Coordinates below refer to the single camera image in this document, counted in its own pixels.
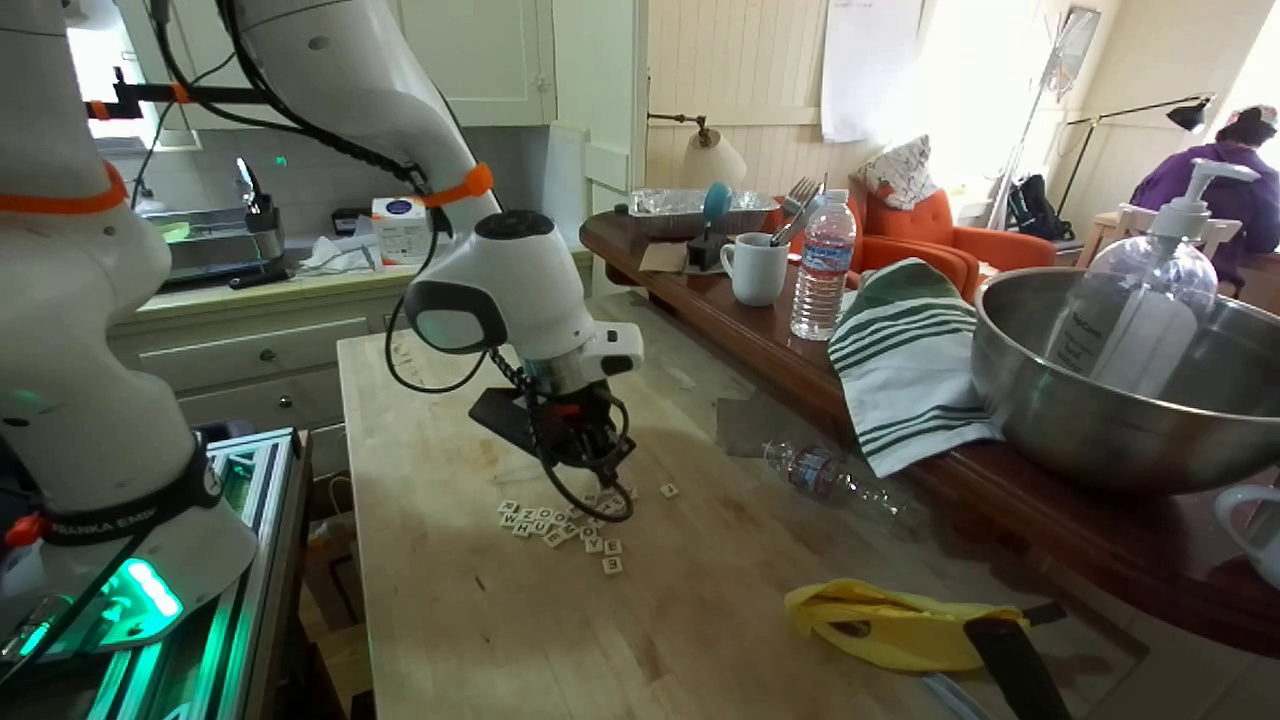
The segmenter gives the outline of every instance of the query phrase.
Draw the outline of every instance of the stainless steel bowl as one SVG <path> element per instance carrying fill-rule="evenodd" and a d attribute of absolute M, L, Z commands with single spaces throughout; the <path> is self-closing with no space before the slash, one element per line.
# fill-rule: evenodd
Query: stainless steel bowl
<path fill-rule="evenodd" d="M 972 370 L 1005 440 L 1103 490 L 1201 490 L 1280 461 L 1280 315 L 1218 298 L 1159 397 L 1044 359 L 1079 273 L 1005 273 L 980 290 Z"/>

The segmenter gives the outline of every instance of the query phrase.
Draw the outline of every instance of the white cabinet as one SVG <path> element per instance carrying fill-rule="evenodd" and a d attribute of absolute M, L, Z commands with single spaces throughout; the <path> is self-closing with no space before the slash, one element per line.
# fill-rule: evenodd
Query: white cabinet
<path fill-rule="evenodd" d="M 168 290 L 113 327 L 128 367 L 173 382 L 194 429 L 342 425 L 338 338 L 379 333 L 408 273 Z M 342 432 L 312 437 L 315 476 L 344 468 Z"/>
<path fill-rule="evenodd" d="M 580 135 L 587 213 L 629 202 L 643 185 L 643 0 L 553 0 L 555 129 Z"/>
<path fill-rule="evenodd" d="M 466 129 L 553 120 L 548 0 L 400 0 L 400 26 Z"/>

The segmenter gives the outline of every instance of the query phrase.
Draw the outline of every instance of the faucet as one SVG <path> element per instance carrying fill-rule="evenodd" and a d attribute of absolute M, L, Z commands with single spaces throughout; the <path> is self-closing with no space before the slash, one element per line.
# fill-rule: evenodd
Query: faucet
<path fill-rule="evenodd" d="M 254 164 L 237 157 L 237 179 L 241 179 L 241 200 L 244 200 L 244 224 L 254 228 L 260 258 L 277 258 L 283 253 L 281 242 L 281 206 L 258 179 Z"/>
<path fill-rule="evenodd" d="M 254 232 L 258 249 L 258 273 L 237 277 L 234 288 L 254 288 L 254 285 L 277 285 L 289 280 L 293 267 L 283 258 L 283 240 L 281 240 L 281 206 L 258 179 L 254 164 L 237 157 L 237 179 L 241 179 L 241 200 L 244 200 L 244 228 Z"/>

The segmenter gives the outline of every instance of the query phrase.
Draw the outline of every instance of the brown wooden surface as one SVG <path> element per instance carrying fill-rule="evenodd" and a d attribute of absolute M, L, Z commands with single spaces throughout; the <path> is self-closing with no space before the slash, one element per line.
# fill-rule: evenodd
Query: brown wooden surface
<path fill-rule="evenodd" d="M 786 302 L 744 311 L 723 280 L 640 277 L 643 240 L 624 214 L 591 214 L 580 240 L 699 334 L 741 357 L 821 429 L 848 432 L 841 382 L 821 344 L 797 347 L 787 338 Z M 922 465 L 922 471 L 936 496 L 969 505 L 1133 606 L 1220 645 L 1280 656 L 1280 593 L 1248 569 L 1213 518 L 1213 490 L 1178 500 L 1096 496 L 1051 480 L 1009 444 L 972 444 Z"/>
<path fill-rule="evenodd" d="M 1280 253 L 1248 258 L 1240 277 L 1246 277 L 1240 298 L 1280 315 Z"/>
<path fill-rule="evenodd" d="M 565 509 L 541 465 L 470 421 L 492 367 L 451 397 L 412 397 L 384 370 L 379 334 L 342 338 L 370 659 L 378 713 L 400 716 L 944 716 L 915 677 L 868 668 L 786 621 L 786 593 L 834 576 L 936 598 L 1039 605 L 1027 570 L 959 542 L 897 482 L 885 505 L 792 490 L 762 455 L 717 444 L 717 403 L 751 389 L 654 302 L 634 302 L 654 357 L 611 381 L 638 453 L 619 480 L 638 515 L 604 536 L 624 570 L 580 542 L 545 546 L 501 526 L 501 500 Z M 421 382 L 470 359 L 417 338 L 398 351 Z M 1034 631 L 1077 716 L 1130 670 L 1133 651 L 1069 617 Z M 985 670 L 959 683 L 1001 713 Z"/>

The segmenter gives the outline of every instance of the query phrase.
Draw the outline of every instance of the striped dish towel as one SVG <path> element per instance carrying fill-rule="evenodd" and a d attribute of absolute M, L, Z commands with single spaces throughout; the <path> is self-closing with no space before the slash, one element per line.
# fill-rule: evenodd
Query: striped dish towel
<path fill-rule="evenodd" d="M 830 359 L 875 476 L 992 440 L 972 389 L 972 308 L 926 258 L 879 267 L 841 311 Z"/>

